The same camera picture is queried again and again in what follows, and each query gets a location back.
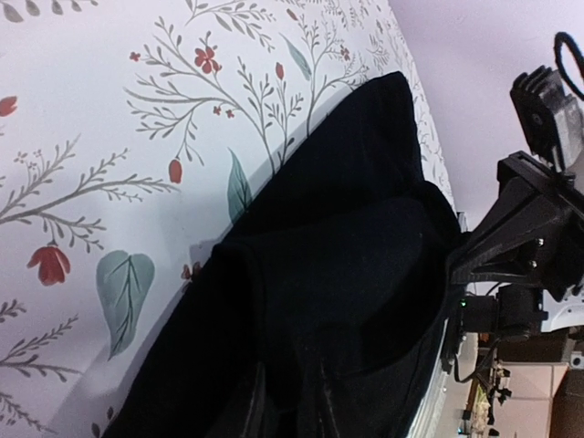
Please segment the black t-shirt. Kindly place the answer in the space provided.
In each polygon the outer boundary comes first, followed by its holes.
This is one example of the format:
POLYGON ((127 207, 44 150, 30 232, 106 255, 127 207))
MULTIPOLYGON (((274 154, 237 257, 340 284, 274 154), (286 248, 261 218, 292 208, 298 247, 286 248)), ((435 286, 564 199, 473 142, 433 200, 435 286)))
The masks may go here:
POLYGON ((259 437, 317 437, 324 364, 341 437, 404 437, 433 372, 462 237, 422 172, 403 74, 351 92, 256 196, 197 274, 107 430, 239 437, 256 365, 259 437))

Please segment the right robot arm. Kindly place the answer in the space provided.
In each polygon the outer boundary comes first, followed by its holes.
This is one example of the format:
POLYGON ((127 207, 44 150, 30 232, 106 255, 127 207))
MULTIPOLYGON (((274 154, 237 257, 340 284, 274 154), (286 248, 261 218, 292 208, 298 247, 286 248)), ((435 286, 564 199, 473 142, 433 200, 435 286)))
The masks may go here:
POLYGON ((500 289, 460 300, 448 324, 455 336, 539 334, 551 316, 543 295, 559 303, 583 288, 583 196, 574 176, 519 151, 497 164, 497 180, 497 200, 446 266, 452 286, 494 282, 500 289))

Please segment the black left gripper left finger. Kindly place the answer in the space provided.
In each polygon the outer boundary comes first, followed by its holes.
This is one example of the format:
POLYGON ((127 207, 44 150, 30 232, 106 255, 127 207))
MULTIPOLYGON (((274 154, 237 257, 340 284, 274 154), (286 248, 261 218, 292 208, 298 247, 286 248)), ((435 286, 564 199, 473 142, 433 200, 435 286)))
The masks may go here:
POLYGON ((244 425, 239 434, 240 438, 259 437, 262 434, 265 404, 266 369, 263 364, 257 364, 244 425))

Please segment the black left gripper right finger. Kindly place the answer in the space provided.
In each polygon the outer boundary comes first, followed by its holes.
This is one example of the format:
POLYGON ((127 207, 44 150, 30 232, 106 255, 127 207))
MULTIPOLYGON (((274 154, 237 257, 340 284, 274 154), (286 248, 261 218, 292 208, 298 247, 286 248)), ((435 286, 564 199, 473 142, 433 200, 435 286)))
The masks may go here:
POLYGON ((313 423, 316 426, 316 436, 340 438, 341 433, 332 402, 332 393, 321 360, 313 368, 312 387, 313 423))

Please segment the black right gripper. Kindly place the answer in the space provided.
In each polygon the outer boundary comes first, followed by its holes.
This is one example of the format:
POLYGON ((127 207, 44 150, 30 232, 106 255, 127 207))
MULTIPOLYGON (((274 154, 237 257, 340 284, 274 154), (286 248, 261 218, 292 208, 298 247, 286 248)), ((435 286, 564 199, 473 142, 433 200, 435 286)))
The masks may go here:
POLYGON ((583 196, 520 151, 497 164, 498 197, 448 256, 451 285, 540 287, 562 299, 583 284, 583 196))

